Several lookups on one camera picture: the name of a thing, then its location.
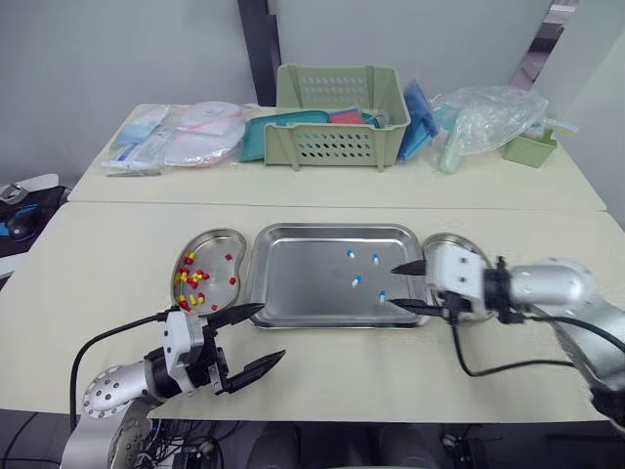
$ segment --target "floor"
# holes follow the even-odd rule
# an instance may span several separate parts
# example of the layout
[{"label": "floor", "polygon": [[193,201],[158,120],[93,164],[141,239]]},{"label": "floor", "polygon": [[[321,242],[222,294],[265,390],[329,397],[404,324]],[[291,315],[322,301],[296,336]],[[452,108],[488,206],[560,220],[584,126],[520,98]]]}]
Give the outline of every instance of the floor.
[{"label": "floor", "polygon": [[[0,451],[31,415],[30,412],[0,410]],[[217,433],[225,433],[234,422],[222,422]],[[226,468],[244,469],[265,422],[245,422],[222,443]],[[46,458],[60,461],[68,437],[66,415],[40,413],[22,432],[10,457]],[[302,469],[321,469],[350,464],[370,465],[366,423],[299,423],[303,435]],[[440,469],[453,463],[440,444],[444,432],[456,436],[466,424],[417,424]],[[607,422],[484,424],[472,425],[467,438],[480,441],[487,462],[478,468],[567,468],[625,469],[625,439]],[[8,462],[6,469],[52,468],[54,464]]]}]

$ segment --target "robotic arm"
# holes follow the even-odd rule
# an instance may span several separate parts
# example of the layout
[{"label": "robotic arm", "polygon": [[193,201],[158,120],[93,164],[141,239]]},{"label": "robotic arm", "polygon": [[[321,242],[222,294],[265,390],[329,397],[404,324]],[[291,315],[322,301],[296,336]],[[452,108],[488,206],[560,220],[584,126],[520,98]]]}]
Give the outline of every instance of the robotic arm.
[{"label": "robotic arm", "polygon": [[282,359],[284,350],[247,364],[228,377],[224,351],[217,347],[217,329],[254,316],[265,305],[242,305],[208,316],[171,311],[162,348],[140,362],[114,366],[87,386],[82,417],[62,456],[64,469],[133,467],[150,429],[147,414],[182,392],[190,395],[211,385],[218,395],[234,393],[263,377]]},{"label": "robotic arm", "polygon": [[602,298],[588,269],[550,258],[508,270],[501,257],[496,269],[486,269],[478,254],[445,246],[427,261],[399,266],[394,273],[425,276],[442,300],[440,307],[391,300],[415,314],[443,316],[455,324],[461,315],[483,317],[495,311],[506,324],[548,322],[588,382],[597,411],[625,427],[625,311]]}]

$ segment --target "white tabletop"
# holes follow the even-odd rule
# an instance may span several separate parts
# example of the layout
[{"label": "white tabletop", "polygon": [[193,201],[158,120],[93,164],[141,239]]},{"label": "white tabletop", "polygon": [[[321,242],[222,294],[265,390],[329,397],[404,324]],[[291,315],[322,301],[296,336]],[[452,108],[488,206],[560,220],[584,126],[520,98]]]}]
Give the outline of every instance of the white tabletop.
[{"label": "white tabletop", "polygon": [[378,173],[373,167],[265,166],[263,162],[172,169],[162,176],[107,178],[98,155],[73,201],[175,202],[267,206],[605,210],[568,153],[558,147],[541,168],[496,151],[466,158],[453,175],[439,173],[433,152]]},{"label": "white tabletop", "polygon": [[[171,303],[177,256],[195,235],[230,227],[251,248],[278,222],[400,223],[420,239],[465,235],[511,264],[562,256],[585,264],[605,297],[625,306],[625,236],[600,212],[241,207],[80,203],[64,206],[0,292],[0,407],[67,412],[71,362],[94,335]],[[247,259],[243,264],[246,270]],[[160,325],[97,344],[80,369],[82,390],[114,364],[159,346]],[[473,368],[564,359],[549,326],[495,320],[461,330]],[[231,373],[286,349],[262,380],[234,395],[207,388],[178,396],[163,417],[267,420],[536,422],[601,419],[574,369],[535,366],[483,378],[461,371],[448,326],[412,330],[263,330],[249,322],[217,338]]]}]

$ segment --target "pill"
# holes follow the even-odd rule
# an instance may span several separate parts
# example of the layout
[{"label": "pill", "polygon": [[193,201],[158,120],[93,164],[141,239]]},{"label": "pill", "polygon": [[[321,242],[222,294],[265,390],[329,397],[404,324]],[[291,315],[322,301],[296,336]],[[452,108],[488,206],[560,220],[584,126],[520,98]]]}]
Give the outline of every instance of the pill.
[{"label": "pill", "polygon": [[178,304],[184,310],[187,310],[187,311],[189,310],[187,299],[183,295],[178,297]]}]

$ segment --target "plastic bag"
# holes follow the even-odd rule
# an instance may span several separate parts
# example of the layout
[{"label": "plastic bag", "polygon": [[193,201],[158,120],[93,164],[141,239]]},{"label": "plastic bag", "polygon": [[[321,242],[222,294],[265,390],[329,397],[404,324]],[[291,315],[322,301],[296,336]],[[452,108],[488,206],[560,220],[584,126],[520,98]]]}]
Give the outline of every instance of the plastic bag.
[{"label": "plastic bag", "polygon": [[465,154],[484,153],[506,145],[541,119],[547,100],[514,86],[461,88],[432,100],[444,153],[439,169],[453,172]]},{"label": "plastic bag", "polygon": [[162,122],[169,112],[169,106],[153,105],[142,111],[124,125],[113,142],[114,147],[140,144]]},{"label": "plastic bag", "polygon": [[162,149],[169,142],[170,106],[149,106],[125,124],[110,146],[103,167],[111,172],[144,172],[163,167]]},{"label": "plastic bag", "polygon": [[212,166],[236,156],[244,134],[241,107],[200,103],[180,116],[163,148],[163,162],[169,166]]}]

